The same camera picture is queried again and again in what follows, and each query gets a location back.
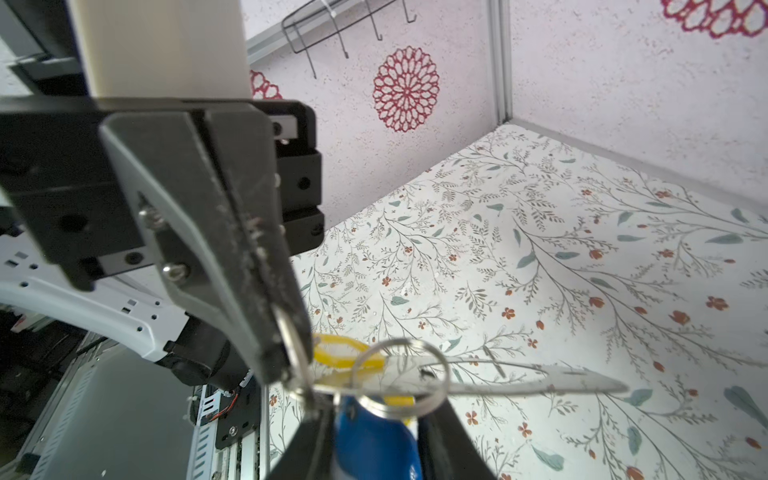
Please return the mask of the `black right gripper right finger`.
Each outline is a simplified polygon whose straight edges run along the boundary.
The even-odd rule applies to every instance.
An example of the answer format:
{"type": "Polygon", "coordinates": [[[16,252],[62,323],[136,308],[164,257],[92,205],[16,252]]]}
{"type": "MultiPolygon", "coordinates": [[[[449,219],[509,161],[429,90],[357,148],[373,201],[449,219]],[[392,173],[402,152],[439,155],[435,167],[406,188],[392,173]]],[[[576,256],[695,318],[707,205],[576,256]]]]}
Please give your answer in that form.
{"type": "Polygon", "coordinates": [[[448,400],[418,419],[417,445],[426,480],[495,479],[448,400]]]}

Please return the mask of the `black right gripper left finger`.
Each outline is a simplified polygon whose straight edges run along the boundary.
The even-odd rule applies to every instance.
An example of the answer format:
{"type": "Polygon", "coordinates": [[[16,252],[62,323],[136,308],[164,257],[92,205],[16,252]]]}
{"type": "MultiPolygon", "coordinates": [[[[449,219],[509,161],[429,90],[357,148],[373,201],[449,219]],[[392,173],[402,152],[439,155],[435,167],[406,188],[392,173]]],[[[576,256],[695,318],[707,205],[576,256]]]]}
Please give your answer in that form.
{"type": "Polygon", "coordinates": [[[305,419],[268,480],[331,479],[334,414],[316,413],[305,419]]]}

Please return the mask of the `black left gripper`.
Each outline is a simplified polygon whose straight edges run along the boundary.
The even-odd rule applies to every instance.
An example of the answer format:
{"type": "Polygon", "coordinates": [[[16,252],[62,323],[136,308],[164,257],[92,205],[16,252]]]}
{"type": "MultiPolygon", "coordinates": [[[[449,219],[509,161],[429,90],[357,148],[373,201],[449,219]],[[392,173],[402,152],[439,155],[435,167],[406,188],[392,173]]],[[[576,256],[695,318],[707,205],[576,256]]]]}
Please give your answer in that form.
{"type": "Polygon", "coordinates": [[[261,383],[306,385],[312,334],[290,255],[324,237],[316,137],[314,111],[291,100],[5,98],[1,186],[74,288],[141,252],[261,383]]]}

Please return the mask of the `yellow key tag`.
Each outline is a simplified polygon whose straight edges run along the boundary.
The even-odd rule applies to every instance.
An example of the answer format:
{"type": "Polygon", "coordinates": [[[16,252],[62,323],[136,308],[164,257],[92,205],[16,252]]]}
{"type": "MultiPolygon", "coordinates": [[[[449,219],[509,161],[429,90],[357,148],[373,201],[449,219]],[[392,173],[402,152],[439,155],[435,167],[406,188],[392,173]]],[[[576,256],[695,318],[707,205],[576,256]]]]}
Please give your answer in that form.
{"type": "MultiPolygon", "coordinates": [[[[356,359],[368,351],[370,346],[350,337],[315,333],[313,335],[314,360],[324,367],[339,372],[349,372],[356,359]]],[[[365,360],[358,370],[360,378],[371,375],[386,366],[384,355],[375,352],[365,360]]]]}

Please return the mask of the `silver keyring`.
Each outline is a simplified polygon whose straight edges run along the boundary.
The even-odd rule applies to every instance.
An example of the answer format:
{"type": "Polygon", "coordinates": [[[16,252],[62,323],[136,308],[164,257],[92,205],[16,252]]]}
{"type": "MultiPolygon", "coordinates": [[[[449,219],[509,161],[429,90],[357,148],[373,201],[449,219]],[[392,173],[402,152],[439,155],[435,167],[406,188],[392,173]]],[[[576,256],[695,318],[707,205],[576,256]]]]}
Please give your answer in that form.
{"type": "Polygon", "coordinates": [[[450,364],[422,340],[395,338],[361,353],[350,370],[349,388],[369,413],[386,420],[420,418],[447,399],[450,364]]]}

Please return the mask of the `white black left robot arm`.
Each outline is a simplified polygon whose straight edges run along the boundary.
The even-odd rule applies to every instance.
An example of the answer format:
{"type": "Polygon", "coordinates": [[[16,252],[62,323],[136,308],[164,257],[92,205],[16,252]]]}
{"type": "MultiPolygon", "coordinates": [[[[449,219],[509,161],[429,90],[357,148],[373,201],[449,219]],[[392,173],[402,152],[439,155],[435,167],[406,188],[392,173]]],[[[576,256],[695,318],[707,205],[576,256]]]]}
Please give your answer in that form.
{"type": "Polygon", "coordinates": [[[257,100],[237,1],[5,1],[1,300],[189,385],[311,388],[290,259],[324,237],[316,117],[257,100]]]}

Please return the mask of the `blue key tag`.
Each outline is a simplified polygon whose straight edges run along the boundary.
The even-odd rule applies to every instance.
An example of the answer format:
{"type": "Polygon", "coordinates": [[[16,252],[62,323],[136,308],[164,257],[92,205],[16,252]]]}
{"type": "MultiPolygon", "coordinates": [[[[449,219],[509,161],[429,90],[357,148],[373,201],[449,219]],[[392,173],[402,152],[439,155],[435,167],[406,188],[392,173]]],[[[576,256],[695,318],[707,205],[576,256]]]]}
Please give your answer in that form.
{"type": "Polygon", "coordinates": [[[371,414],[344,397],[335,420],[332,479],[423,478],[416,437],[401,421],[371,414]]]}

